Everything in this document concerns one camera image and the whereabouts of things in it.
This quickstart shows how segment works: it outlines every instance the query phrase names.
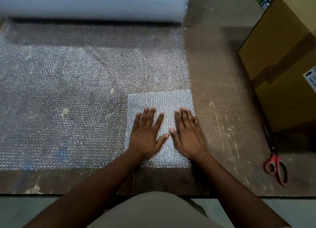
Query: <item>red scissors handle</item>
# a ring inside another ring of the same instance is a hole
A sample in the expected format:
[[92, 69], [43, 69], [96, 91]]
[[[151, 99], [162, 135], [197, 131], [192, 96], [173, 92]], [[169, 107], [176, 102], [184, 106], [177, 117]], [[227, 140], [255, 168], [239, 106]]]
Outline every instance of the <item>red scissors handle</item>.
[[[267, 160], [267, 162], [263, 166], [264, 170], [268, 174], [275, 174], [278, 182], [285, 186], [289, 180], [288, 171], [286, 166], [281, 161], [281, 157], [276, 154], [272, 154], [271, 157]], [[280, 170], [283, 170], [284, 178], [282, 178]]]

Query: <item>scissors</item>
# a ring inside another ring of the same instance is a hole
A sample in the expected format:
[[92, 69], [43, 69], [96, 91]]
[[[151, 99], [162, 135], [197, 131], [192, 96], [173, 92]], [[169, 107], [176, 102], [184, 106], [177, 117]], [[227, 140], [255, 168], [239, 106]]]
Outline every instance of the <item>scissors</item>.
[[[289, 180], [286, 166], [282, 162], [281, 157], [279, 156], [277, 150], [275, 149], [274, 143], [272, 142], [272, 139], [265, 125], [263, 125], [263, 129], [264, 129], [265, 137], [267, 139], [269, 148], [271, 150], [270, 158], [263, 165], [264, 171], [268, 174], [275, 174], [278, 182], [282, 186], [286, 186]], [[283, 170], [284, 178], [282, 178], [281, 176], [281, 173], [280, 173], [281, 169]]]

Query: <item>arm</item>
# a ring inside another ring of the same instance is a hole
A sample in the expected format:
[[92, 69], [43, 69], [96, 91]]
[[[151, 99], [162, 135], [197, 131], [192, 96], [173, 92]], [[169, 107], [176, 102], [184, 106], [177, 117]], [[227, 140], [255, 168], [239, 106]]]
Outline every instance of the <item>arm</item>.
[[168, 139], [169, 134], [164, 134], [156, 142], [164, 113], [159, 115], [157, 122], [152, 127], [154, 113], [154, 108], [150, 110], [149, 114], [148, 108], [145, 108], [141, 121], [141, 115], [138, 113], [127, 151], [74, 186], [68, 193], [33, 218], [25, 228], [80, 228], [87, 227], [97, 219], [104, 212], [110, 198], [128, 174], [132, 173], [143, 159], [158, 153], [162, 144]]
[[197, 163], [235, 227], [290, 227], [261, 199], [231, 175], [208, 151], [198, 120], [187, 109], [175, 113], [178, 131], [170, 129], [176, 148]]

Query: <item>forearm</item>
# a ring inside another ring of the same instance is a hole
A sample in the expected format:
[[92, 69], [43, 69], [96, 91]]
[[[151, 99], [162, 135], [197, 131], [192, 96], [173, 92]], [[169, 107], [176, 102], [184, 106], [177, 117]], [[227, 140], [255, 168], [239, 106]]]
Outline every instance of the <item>forearm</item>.
[[104, 211], [109, 199], [142, 157], [128, 150], [48, 206], [25, 227], [86, 227]]
[[219, 202], [235, 227], [290, 227], [211, 154], [200, 156], [196, 162], [210, 179]]

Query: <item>finger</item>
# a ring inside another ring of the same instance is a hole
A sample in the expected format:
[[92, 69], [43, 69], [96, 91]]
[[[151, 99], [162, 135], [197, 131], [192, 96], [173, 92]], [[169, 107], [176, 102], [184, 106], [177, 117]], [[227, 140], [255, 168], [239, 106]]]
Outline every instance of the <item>finger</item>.
[[186, 114], [188, 115], [188, 121], [189, 121], [191, 127], [195, 127], [193, 116], [192, 116], [192, 113], [189, 109], [186, 109]]
[[133, 125], [133, 128], [132, 128], [132, 131], [136, 130], [139, 127], [139, 118], [140, 118], [140, 113], [137, 113], [136, 117], [135, 117], [135, 121], [134, 121], [134, 125]]
[[185, 128], [189, 128], [190, 123], [188, 121], [188, 115], [186, 113], [186, 110], [183, 107], [181, 107], [180, 113], [181, 113], [181, 118], [182, 118], [182, 121], [183, 121]]
[[154, 124], [153, 129], [154, 129], [154, 131], [155, 131], [156, 133], [157, 133], [157, 132], [159, 131], [159, 129], [160, 129], [160, 126], [161, 126], [161, 123], [162, 123], [162, 120], [163, 120], [164, 115], [165, 115], [164, 112], [160, 113], [160, 115], [158, 116], [158, 119], [157, 119], [156, 123]]
[[158, 141], [157, 141], [157, 143], [156, 143], [156, 148], [158, 148], [158, 149], [160, 150], [160, 149], [161, 149], [161, 146], [164, 144], [164, 142], [165, 142], [166, 140], [168, 140], [168, 138], [169, 138], [169, 134], [168, 134], [168, 133], [162, 135], [162, 136], [158, 139]]
[[148, 127], [151, 127], [153, 125], [155, 110], [156, 108], [153, 107], [148, 114], [147, 122], [146, 122], [146, 126]]
[[195, 127], [196, 127], [199, 131], [201, 131], [200, 124], [199, 124], [199, 122], [198, 122], [198, 119], [197, 119], [196, 115], [193, 115], [193, 120], [194, 120]]
[[179, 113], [178, 110], [176, 110], [176, 112], [175, 112], [175, 114], [174, 114], [174, 119], [175, 119], [175, 121], [176, 121], [176, 126], [177, 126], [177, 128], [178, 128], [178, 132], [181, 133], [181, 131], [184, 130], [185, 127], [184, 127], [183, 121], [182, 121], [182, 119], [181, 119], [181, 116], [180, 116], [180, 113]]
[[169, 131], [170, 131], [170, 134], [172, 136], [175, 147], [178, 148], [178, 147], [182, 146], [182, 143], [180, 141], [179, 134], [177, 133], [177, 131], [173, 128], [171, 128]]
[[140, 127], [146, 125], [146, 122], [147, 122], [147, 115], [148, 115], [148, 107], [146, 107], [146, 108], [144, 109], [144, 112], [143, 112], [143, 115], [142, 115], [142, 118], [141, 118], [140, 124], [139, 124]]

